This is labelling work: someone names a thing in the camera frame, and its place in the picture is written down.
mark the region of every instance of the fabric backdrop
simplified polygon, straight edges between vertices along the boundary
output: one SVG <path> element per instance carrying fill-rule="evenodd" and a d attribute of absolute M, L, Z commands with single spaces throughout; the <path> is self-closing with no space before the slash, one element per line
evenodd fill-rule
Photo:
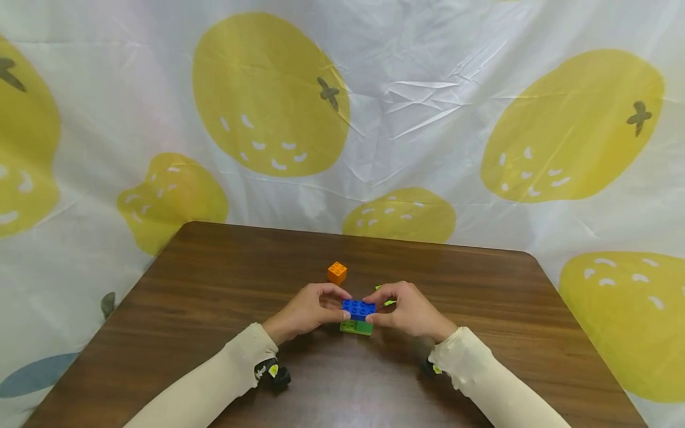
<path fill-rule="evenodd" d="M 191 220 L 527 251 L 685 427 L 681 1 L 0 12 L 0 427 Z"/>

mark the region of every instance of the yellow lemon pattern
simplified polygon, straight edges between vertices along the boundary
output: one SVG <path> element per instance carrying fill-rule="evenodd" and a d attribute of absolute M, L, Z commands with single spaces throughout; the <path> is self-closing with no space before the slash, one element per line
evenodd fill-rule
<path fill-rule="evenodd" d="M 524 203 L 583 199 L 616 179 L 652 135 L 664 80 L 616 49 L 577 55 L 524 90 L 490 135 L 485 186 Z"/>
<path fill-rule="evenodd" d="M 180 153 L 161 153 L 141 185 L 119 195 L 117 208 L 140 249 L 156 255 L 189 221 L 224 223 L 228 200 L 200 164 Z"/>
<path fill-rule="evenodd" d="M 621 386 L 685 401 L 685 260 L 587 253 L 562 270 L 560 294 Z"/>
<path fill-rule="evenodd" d="M 192 86 L 212 139 L 253 171 L 316 174 L 343 151 L 345 83 L 331 60 L 283 19 L 246 13 L 214 25 L 195 50 Z"/>
<path fill-rule="evenodd" d="M 60 113 L 21 52 L 0 36 L 0 238 L 30 229 L 60 198 L 52 162 Z"/>
<path fill-rule="evenodd" d="M 441 244 L 452 235 L 456 221 L 457 214 L 446 200 L 424 188 L 410 187 L 360 205 L 347 216 L 342 232 Z"/>

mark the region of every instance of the brown table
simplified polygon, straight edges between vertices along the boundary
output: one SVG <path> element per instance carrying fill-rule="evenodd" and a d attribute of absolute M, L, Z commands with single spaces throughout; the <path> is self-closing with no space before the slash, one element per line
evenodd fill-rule
<path fill-rule="evenodd" d="M 413 281 L 574 428 L 645 426 L 530 255 L 189 223 L 25 428 L 121 428 L 249 323 L 305 284 L 324 282 L 336 260 L 355 298 L 377 284 Z M 279 352 L 292 375 L 287 391 L 260 386 L 213 427 L 489 427 L 447 379 L 419 372 L 427 353 L 425 343 L 394 331 L 315 331 Z"/>

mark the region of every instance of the white sleeve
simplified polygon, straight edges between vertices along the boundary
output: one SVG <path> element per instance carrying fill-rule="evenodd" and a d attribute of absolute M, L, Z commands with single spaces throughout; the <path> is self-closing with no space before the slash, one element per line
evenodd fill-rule
<path fill-rule="evenodd" d="M 257 386 L 255 366 L 277 352 L 262 326 L 252 324 L 162 391 L 124 428 L 206 428 L 233 400 Z"/>
<path fill-rule="evenodd" d="M 473 400 L 495 428 L 570 428 L 466 327 L 436 345 L 428 360 L 451 377 L 454 389 Z"/>

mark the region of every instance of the green lego brick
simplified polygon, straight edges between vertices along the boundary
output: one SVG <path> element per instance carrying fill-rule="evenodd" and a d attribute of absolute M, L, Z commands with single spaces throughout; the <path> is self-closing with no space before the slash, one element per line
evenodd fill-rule
<path fill-rule="evenodd" d="M 355 330 L 359 334 L 363 334 L 365 336 L 371 336 L 371 331 L 373 330 L 373 326 L 369 323 L 365 323 L 364 321 L 357 321 L 357 327 L 355 327 Z"/>
<path fill-rule="evenodd" d="M 383 306 L 392 305 L 395 302 L 396 300 L 388 300 L 387 302 L 383 303 Z"/>
<path fill-rule="evenodd" d="M 362 336 L 371 336 L 373 326 L 364 321 L 348 320 L 340 323 L 340 331 L 345 333 L 361 334 Z"/>

